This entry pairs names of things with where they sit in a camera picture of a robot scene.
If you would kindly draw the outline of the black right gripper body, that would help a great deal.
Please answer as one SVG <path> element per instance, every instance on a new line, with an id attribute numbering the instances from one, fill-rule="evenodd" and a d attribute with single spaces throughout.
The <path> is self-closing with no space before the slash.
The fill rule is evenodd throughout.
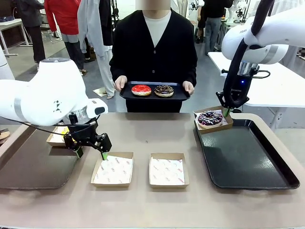
<path id="1" fill-rule="evenodd" d="M 253 75 L 237 75 L 235 80 L 230 78 L 229 86 L 224 83 L 222 92 L 216 92 L 216 96 L 222 107 L 227 109 L 235 109 L 249 101 L 247 96 Z"/>

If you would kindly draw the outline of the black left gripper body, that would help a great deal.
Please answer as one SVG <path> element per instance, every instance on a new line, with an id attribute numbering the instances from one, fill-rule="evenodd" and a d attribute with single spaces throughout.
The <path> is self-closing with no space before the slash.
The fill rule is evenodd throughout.
<path id="1" fill-rule="evenodd" d="M 90 142 L 92 144 L 96 143 L 97 133 L 96 128 L 98 127 L 97 121 L 90 121 L 86 124 L 74 124 L 69 125 L 69 135 L 76 142 Z"/>

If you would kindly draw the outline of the person right hand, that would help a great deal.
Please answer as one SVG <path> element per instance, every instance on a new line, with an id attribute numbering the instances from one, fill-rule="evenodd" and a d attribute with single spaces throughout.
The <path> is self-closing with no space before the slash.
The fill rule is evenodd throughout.
<path id="1" fill-rule="evenodd" d="M 121 75 L 115 80 L 114 87 L 118 92 L 120 92 L 124 88 L 126 83 L 127 77 L 125 75 Z"/>

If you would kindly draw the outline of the person left hand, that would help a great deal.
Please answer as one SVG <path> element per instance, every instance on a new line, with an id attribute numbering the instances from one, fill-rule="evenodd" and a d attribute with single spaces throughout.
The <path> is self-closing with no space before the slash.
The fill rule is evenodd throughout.
<path id="1" fill-rule="evenodd" d="M 194 86 L 191 82 L 189 81 L 184 81 L 183 82 L 183 88 L 184 90 L 189 94 L 192 95 L 194 93 Z"/>

